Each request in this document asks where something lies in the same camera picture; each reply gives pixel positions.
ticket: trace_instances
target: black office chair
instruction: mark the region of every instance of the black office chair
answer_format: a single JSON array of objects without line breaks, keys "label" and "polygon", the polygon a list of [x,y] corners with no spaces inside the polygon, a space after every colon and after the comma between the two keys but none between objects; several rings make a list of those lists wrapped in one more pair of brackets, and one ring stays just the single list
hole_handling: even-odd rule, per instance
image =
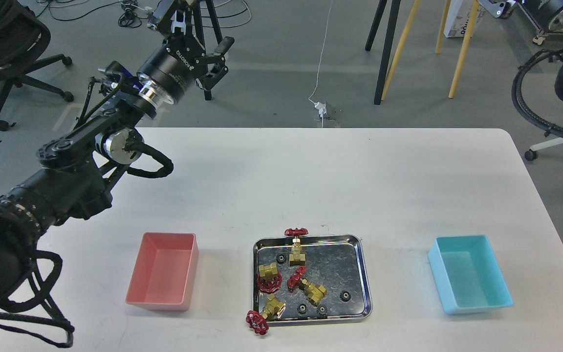
[{"label": "black office chair", "polygon": [[[72,63],[71,58],[63,54],[37,61],[50,39],[49,29],[27,7],[16,0],[0,0],[0,112],[13,85],[27,84],[56,93],[67,102],[73,101],[71,92],[27,76],[58,61],[65,66]],[[9,124],[0,120],[0,131],[7,129]]]}]

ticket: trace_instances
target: metal tray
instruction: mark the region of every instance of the metal tray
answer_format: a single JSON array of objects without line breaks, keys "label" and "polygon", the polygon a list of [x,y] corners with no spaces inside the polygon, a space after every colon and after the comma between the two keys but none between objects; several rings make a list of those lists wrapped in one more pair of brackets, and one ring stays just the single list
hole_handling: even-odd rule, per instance
[{"label": "metal tray", "polygon": [[[260,292],[256,283],[259,265],[276,263],[284,254],[286,261],[277,264],[281,273],[281,288],[275,297],[285,303],[285,308],[268,325],[309,325],[347,323],[366,318],[372,309],[364,255],[360,240],[353,235],[301,236],[307,271],[304,278],[323,285],[327,295],[319,302],[327,308],[326,318],[319,317],[317,307],[311,305],[303,290],[288,290],[286,281],[298,266],[288,266],[292,237],[261,239],[253,246],[253,310],[262,311],[268,294]],[[340,294],[349,292],[350,299],[343,301]],[[306,305],[305,314],[299,314],[299,305]]]}]

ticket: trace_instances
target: white table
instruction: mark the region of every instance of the white table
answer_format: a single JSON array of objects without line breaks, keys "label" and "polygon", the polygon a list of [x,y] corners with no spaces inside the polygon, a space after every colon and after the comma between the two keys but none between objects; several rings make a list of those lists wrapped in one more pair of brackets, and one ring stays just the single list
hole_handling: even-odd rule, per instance
[{"label": "white table", "polygon": [[[53,227],[40,241],[65,261],[53,296],[76,326],[72,350],[563,351],[563,246],[506,132],[140,131],[173,159],[174,174],[125,176],[112,209]],[[362,239],[373,299],[367,319],[253,334],[244,322],[252,247],[289,227]],[[125,304],[148,231],[197,234],[188,312]],[[466,234],[489,237],[514,307],[443,313],[427,252],[437,236]],[[0,330],[0,352],[8,350],[54,348]]]}]

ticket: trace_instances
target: chair base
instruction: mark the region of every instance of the chair base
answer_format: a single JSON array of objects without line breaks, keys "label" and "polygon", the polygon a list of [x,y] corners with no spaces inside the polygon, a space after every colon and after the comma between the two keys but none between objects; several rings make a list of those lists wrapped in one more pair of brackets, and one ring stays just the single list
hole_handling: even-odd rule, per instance
[{"label": "chair base", "polygon": [[[69,66],[72,64],[72,60],[70,57],[65,56],[64,54],[58,54],[58,55],[50,56],[49,58],[38,60],[37,62],[33,63],[27,70],[25,70],[23,76],[8,78],[7,80],[1,81],[0,82],[0,113],[1,113],[1,109],[4,107],[4,103],[6,103],[7,96],[10,93],[13,85],[20,88],[25,84],[45,91],[50,91],[51,93],[58,94],[66,102],[72,102],[73,94],[71,94],[70,91],[63,91],[58,87],[54,87],[50,84],[47,84],[40,80],[36,80],[36,78],[32,78],[27,75],[28,73],[36,71],[37,69],[41,69],[47,65],[51,65],[55,62],[62,62],[65,66]],[[0,120],[0,131],[7,131],[8,129],[9,129],[9,124],[4,120]]]}]

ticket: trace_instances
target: gray floor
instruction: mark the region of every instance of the gray floor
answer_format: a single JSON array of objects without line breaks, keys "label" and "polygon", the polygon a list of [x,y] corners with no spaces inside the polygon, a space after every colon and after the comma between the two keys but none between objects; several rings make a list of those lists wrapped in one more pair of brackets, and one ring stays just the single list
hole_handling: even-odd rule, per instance
[{"label": "gray floor", "polygon": [[[21,2],[35,11],[42,8],[33,0]],[[54,9],[53,13],[72,18],[108,2],[96,0]],[[156,3],[139,0],[141,7]],[[543,141],[543,131],[520,117],[510,98],[518,66],[540,49],[531,43],[532,26],[519,13],[509,20],[484,18],[471,42],[456,97],[449,100],[447,93],[462,40],[445,40],[442,54],[434,54],[443,6],[440,1],[427,1],[420,7],[382,105],[373,104],[373,95],[386,18],[373,51],[364,51],[376,0],[253,1],[249,4],[253,19],[223,31],[236,43],[227,57],[230,73],[213,90],[214,99],[206,102],[203,92],[193,88],[178,105],[163,106],[156,120],[141,122],[141,126],[320,127],[317,110],[308,97],[315,88],[330,4],[319,86],[312,98],[326,101],[337,111],[335,122],[326,122],[326,128],[499,128],[511,134],[521,152]],[[243,8],[240,0],[232,0],[217,13],[223,16]],[[395,38],[400,36],[410,8],[411,1],[402,4]],[[86,93],[87,78],[100,75],[97,67],[118,60],[135,71],[161,43],[161,36],[144,26],[118,27],[121,12],[115,5],[75,22],[57,22],[48,13],[40,17],[52,34],[45,55],[65,53],[74,65],[56,64],[34,77],[70,90],[76,101],[67,104],[30,87],[11,93],[2,116],[16,125],[0,132],[0,194],[38,169],[34,151],[40,145],[71,128]],[[239,24],[247,18],[245,13],[221,19],[221,25]],[[212,46],[212,32],[207,31],[206,36]],[[560,37],[550,38],[544,46],[562,45]],[[558,68],[558,63],[543,63],[532,70],[524,91],[535,111],[563,126],[563,104],[552,87]],[[523,162],[563,241],[563,145],[539,154],[538,160]]]}]

